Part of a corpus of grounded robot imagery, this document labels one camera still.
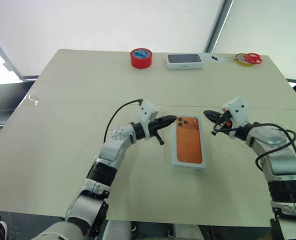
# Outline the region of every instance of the table surface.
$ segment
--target table surface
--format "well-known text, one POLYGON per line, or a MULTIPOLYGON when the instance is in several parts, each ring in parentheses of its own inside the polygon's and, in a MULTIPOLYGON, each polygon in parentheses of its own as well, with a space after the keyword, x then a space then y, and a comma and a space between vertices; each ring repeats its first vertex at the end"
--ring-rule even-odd
MULTIPOLYGON (((131 146, 112 184, 107 218, 218 226, 269 226, 273 217, 256 155, 244 142, 212 136, 204 110, 236 96, 250 121, 296 131, 296 93, 268 56, 254 67, 227 59, 204 69, 167 70, 164 53, 136 69, 128 52, 59 50, 0 133, 0 210, 64 216, 121 105, 146 98, 159 116, 201 116, 207 168, 172 167, 171 127, 131 146)), ((111 126, 136 122, 137 105, 111 126)))

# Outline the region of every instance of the red tape roll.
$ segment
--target red tape roll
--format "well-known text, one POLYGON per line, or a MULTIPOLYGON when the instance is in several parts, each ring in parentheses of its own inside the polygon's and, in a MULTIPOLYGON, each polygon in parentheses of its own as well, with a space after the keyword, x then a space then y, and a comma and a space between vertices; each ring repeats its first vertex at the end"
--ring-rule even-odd
POLYGON ((146 48, 137 48, 130 53, 131 65, 137 69, 146 69, 153 62, 153 53, 146 48))

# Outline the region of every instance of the black cable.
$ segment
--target black cable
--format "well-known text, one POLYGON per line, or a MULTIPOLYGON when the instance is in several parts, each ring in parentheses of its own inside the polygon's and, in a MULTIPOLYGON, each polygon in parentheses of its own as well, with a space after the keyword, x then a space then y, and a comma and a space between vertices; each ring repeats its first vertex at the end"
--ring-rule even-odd
POLYGON ((278 152, 279 150, 285 149, 285 148, 287 148, 288 146, 292 145, 292 144, 296 141, 296 133, 295 133, 294 131, 286 129, 286 130, 283 131, 283 133, 287 136, 287 138, 288 138, 288 140, 289 140, 288 143, 286 143, 285 145, 282 145, 282 146, 280 146, 280 147, 277 147, 277 148, 275 148, 274 150, 267 151, 267 152, 265 152, 265 153, 259 155, 259 156, 256 158, 256 160, 254 161, 255 164, 256 164, 256 166, 257 166, 257 168, 258 168, 260 171, 263 171, 263 168, 259 165, 259 160, 260 160, 260 159, 262 159, 263 157, 265 157, 265 156, 267 156, 267 155, 269 155, 269 154, 272 154, 272 153, 278 152), (287 132, 292 133, 292 134, 293 134, 293 138, 291 138, 287 132))
POLYGON ((110 120, 109 120, 109 122, 108 122, 108 125, 107 125, 107 127, 106 127, 106 131, 104 132, 103 143, 106 142, 106 137, 107 137, 107 132, 108 132, 109 126, 110 126, 110 124, 112 123, 112 121, 113 121, 114 117, 116 116, 116 114, 119 112, 119 110, 122 109, 123 107, 129 105, 129 104, 133 104, 133 103, 137 103, 137 102, 138 102, 139 104, 141 104, 141 103, 143 102, 143 100, 142 100, 142 99, 137 99, 137 100, 129 101, 129 102, 125 103, 124 105, 122 105, 121 107, 119 107, 119 108, 114 112, 114 114, 112 115, 112 117, 110 118, 110 120))
POLYGON ((244 129, 253 129, 253 128, 257 128, 257 127, 263 127, 263 126, 272 126, 272 127, 275 127, 277 129, 279 129, 280 131, 282 131, 286 137, 288 138, 289 142, 286 143, 285 145, 283 146, 280 146, 274 150, 271 150, 271 151, 268 151, 268 152, 265 152, 263 154, 261 154, 260 156, 258 156, 255 160, 255 164, 257 166, 257 168, 260 170, 260 171, 263 171, 263 169, 260 167, 259 165, 259 160, 269 154, 272 154, 272 153, 275 153, 279 150, 282 150, 290 145, 292 145, 293 147, 293 150, 294 150, 294 153, 296 154, 296 145, 295 145, 295 141, 296 141, 296 133, 292 130, 289 130, 289 129, 284 129, 282 128, 281 126, 277 125, 277 124, 274 124, 274 123, 259 123, 259 124, 255 124, 255 125, 249 125, 249 126, 241 126, 241 127, 235 127, 235 128, 231 128, 231 129, 216 129, 216 127, 218 126, 219 123, 221 123, 222 119, 220 119, 219 121, 217 121, 215 123, 215 125, 213 126, 213 131, 217 132, 217 133, 229 133, 231 131, 238 131, 238 130, 244 130, 244 129))

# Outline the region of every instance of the orange phone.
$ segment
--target orange phone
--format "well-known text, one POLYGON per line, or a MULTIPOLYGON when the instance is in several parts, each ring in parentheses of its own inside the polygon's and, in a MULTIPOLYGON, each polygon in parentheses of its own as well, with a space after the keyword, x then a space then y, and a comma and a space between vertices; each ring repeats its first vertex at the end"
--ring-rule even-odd
POLYGON ((198 118, 179 116, 176 120, 177 159, 182 163, 203 162, 198 118))

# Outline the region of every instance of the floor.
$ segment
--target floor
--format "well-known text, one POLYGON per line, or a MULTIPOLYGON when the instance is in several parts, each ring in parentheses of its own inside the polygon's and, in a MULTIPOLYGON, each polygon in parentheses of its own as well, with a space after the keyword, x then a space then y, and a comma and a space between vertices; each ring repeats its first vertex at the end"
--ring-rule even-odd
MULTIPOLYGON (((33 215, 0 211, 0 220, 8 225, 8 240, 31 239, 52 224, 62 221, 61 217, 33 215)), ((166 223, 137 222, 134 239, 166 238, 172 225, 166 223)), ((269 227, 199 226, 205 240, 255 240, 264 237, 269 227)))

